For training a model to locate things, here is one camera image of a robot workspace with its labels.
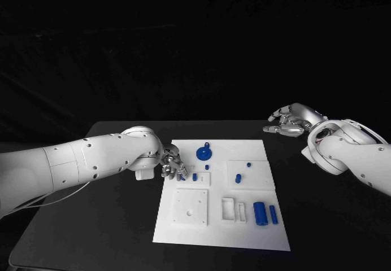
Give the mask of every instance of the blue object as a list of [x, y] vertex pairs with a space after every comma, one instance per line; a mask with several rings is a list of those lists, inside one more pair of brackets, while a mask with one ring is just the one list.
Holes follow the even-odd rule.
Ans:
[[267, 222], [267, 210], [263, 202], [254, 202], [256, 222], [259, 226], [266, 226]]
[[273, 224], [279, 224], [275, 206], [270, 205], [269, 208], [270, 208], [270, 214], [272, 214], [272, 221], [273, 221]]
[[243, 178], [243, 176], [240, 174], [237, 174], [236, 183], [241, 183], [241, 178]]
[[210, 143], [208, 142], [205, 143], [205, 146], [198, 149], [197, 154], [198, 154], [198, 159], [200, 160], [202, 160], [202, 161], [210, 160], [210, 158], [213, 157], [213, 151], [210, 149]]

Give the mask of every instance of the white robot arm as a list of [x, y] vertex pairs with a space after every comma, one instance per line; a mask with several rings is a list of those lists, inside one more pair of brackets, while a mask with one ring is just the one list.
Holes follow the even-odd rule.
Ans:
[[384, 138], [353, 120], [328, 120], [301, 103], [279, 109], [269, 121], [278, 117], [280, 125], [266, 126], [263, 130], [290, 137], [309, 131], [308, 147], [302, 154], [311, 162], [334, 175], [350, 169], [368, 186], [391, 196], [391, 146]]
[[136, 171], [138, 180], [152, 179], [159, 163], [164, 177], [187, 178], [178, 147], [164, 146], [145, 126], [122, 134], [0, 154], [0, 218], [22, 209], [31, 200], [126, 169]]

